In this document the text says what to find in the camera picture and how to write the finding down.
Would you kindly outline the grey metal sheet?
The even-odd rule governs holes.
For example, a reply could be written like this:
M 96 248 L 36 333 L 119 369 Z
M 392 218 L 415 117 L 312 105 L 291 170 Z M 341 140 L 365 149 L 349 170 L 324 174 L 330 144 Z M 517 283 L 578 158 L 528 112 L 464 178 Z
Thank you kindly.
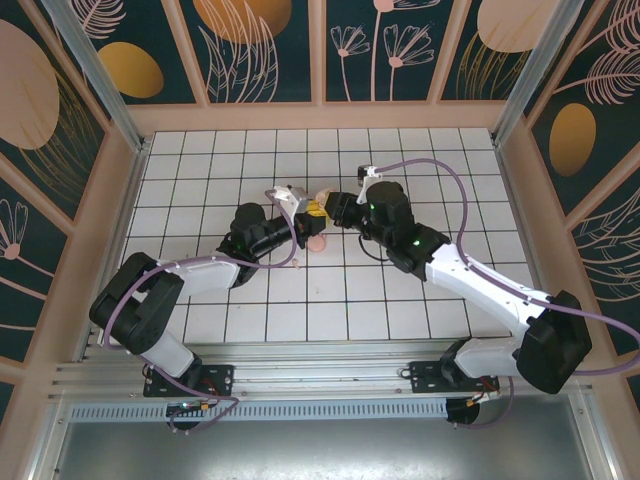
M 499 401 L 486 429 L 431 417 L 233 420 L 195 434 L 63 404 L 47 417 L 28 480 L 624 480 L 581 395 Z

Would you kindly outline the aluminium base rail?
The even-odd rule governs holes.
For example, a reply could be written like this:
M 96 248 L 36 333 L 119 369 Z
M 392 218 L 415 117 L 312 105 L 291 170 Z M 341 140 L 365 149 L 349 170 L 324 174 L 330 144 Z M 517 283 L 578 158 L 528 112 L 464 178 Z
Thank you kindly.
M 448 340 L 257 342 L 195 345 L 206 364 L 234 368 L 232 393 L 245 401 L 407 397 L 399 372 L 412 361 L 436 360 Z M 62 363 L 47 393 L 52 399 L 140 401 L 139 359 L 89 347 L 81 362 Z

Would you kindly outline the aluminium corner post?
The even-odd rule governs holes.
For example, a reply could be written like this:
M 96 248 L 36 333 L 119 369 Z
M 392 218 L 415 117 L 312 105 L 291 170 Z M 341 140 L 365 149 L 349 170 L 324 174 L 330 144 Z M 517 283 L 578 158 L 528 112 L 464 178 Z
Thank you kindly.
M 96 49 L 82 30 L 72 7 L 67 0 L 41 0 L 41 3 L 51 20 L 58 27 L 62 38 L 86 73 L 89 82 L 93 85 L 127 144 L 134 153 L 141 153 L 144 146 L 144 137 L 138 131 L 124 100 L 100 60 Z
M 520 120 L 536 88 L 549 70 L 585 0 L 559 0 L 528 57 L 492 133 L 493 146 L 502 147 Z

